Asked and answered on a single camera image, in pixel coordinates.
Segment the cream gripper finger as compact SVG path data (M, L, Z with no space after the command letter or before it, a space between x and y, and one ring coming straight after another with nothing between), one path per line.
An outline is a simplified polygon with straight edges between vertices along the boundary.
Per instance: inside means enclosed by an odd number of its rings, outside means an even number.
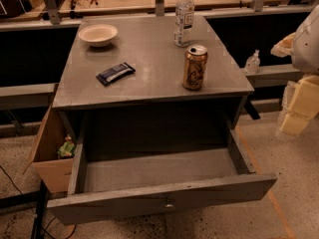
M288 111L303 119L313 119L319 113L319 76L306 75L295 85Z
M275 135L282 140L292 140L297 138L308 124L307 119L292 117L287 111L281 111Z

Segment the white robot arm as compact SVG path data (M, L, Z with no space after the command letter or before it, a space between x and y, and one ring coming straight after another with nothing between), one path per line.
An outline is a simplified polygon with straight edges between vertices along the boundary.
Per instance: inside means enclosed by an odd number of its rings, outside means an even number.
M293 139L319 114L319 5L294 33L273 46L271 54L290 56L292 66L303 74L285 87L277 121L276 136Z

